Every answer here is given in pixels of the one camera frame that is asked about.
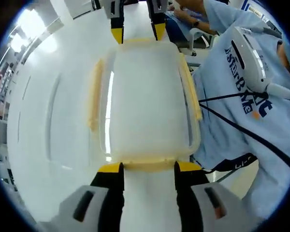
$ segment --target desk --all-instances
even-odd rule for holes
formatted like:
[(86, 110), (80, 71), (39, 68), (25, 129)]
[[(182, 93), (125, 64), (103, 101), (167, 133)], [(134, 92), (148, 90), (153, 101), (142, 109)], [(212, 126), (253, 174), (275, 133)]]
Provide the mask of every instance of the desk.
[[(145, 2), (124, 7), (124, 39), (154, 37)], [(62, 200), (89, 184), (105, 163), (92, 144), (86, 125), (88, 86), (93, 66), (117, 46), (104, 10), (86, 14), (48, 37), (57, 49), (37, 47), (18, 78), (8, 118), (8, 151), (14, 181), (38, 221), (58, 213)], [(51, 159), (45, 148), (46, 111), (55, 79), (60, 76), (51, 118)]]

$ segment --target plastic container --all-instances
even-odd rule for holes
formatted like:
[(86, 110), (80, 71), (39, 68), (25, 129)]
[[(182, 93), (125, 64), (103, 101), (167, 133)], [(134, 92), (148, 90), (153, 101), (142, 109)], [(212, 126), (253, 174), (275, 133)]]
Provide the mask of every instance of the plastic container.
[(172, 162), (200, 145), (201, 111), (184, 56), (166, 41), (119, 45), (94, 75), (89, 126), (112, 161)]

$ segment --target wristwatch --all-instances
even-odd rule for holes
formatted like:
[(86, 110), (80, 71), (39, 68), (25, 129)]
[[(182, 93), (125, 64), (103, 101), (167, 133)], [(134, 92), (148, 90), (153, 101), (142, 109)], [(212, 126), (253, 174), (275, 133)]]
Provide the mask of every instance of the wristwatch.
[(192, 24), (192, 27), (196, 28), (198, 26), (198, 24), (199, 24), (199, 21), (196, 21), (194, 24)]

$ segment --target light blue t-shirt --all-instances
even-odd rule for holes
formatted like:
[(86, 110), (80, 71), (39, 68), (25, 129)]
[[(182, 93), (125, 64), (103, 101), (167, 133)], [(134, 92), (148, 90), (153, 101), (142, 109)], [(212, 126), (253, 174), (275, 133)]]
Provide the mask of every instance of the light blue t-shirt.
[[(231, 48), (232, 28), (266, 27), (260, 18), (214, 0), (204, 0), (210, 28), (221, 34), (204, 64), (193, 74), (199, 100), (247, 91), (241, 66)], [(273, 82), (290, 89), (290, 73), (277, 56), (278, 38), (254, 33)], [(221, 115), (268, 140), (290, 156), (290, 101), (233, 97), (205, 102)], [(213, 168), (224, 159), (232, 160), (251, 152), (258, 157), (259, 170), (243, 199), (248, 210), (269, 217), (290, 186), (290, 168), (267, 147), (233, 128), (209, 111), (202, 109), (201, 145), (194, 154), (205, 168)]]
[[(194, 11), (191, 11), (189, 9), (183, 9), (183, 10), (186, 11), (190, 16), (192, 16), (192, 17), (194, 17), (202, 22), (208, 22), (207, 19), (202, 17), (201, 14), (195, 13)], [(190, 24), (188, 24), (187, 22), (184, 22), (184, 21), (180, 20), (179, 18), (177, 18), (174, 15), (173, 11), (167, 11), (165, 14), (176, 22), (179, 29), (182, 31), (183, 35), (185, 36), (185, 38), (187, 40), (189, 40), (189, 37), (190, 37), (189, 31), (192, 28), (192, 26)]]

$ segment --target person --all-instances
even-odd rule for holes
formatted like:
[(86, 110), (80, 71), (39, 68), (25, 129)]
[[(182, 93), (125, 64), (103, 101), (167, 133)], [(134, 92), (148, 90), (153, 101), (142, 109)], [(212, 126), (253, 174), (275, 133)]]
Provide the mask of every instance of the person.
[[(232, 47), (232, 29), (264, 28), (266, 23), (255, 14), (235, 9), (214, 0), (177, 0), (188, 9), (201, 13), (211, 30), (220, 34), (205, 62), (193, 73), (199, 100), (250, 91), (243, 78), (236, 79), (233, 68), (242, 72)], [(266, 33), (251, 35), (263, 52), (263, 61), (272, 81), (290, 89), (290, 43)], [(269, 95), (268, 98), (246, 96), (209, 101), (207, 107), (254, 132), (281, 149), (290, 157), (290, 100)], [(259, 160), (259, 170), (243, 202), (247, 210), (268, 218), (279, 206), (290, 187), (290, 168), (267, 147), (210, 113), (202, 110), (201, 145), (194, 159), (206, 169), (224, 160), (233, 160), (246, 153)]]
[(166, 15), (166, 31), (172, 43), (185, 42), (189, 40), (189, 31), (196, 27), (209, 34), (215, 35), (216, 32), (209, 28), (207, 19), (201, 14), (193, 12), (189, 9), (180, 7), (175, 9), (171, 4), (168, 7)]

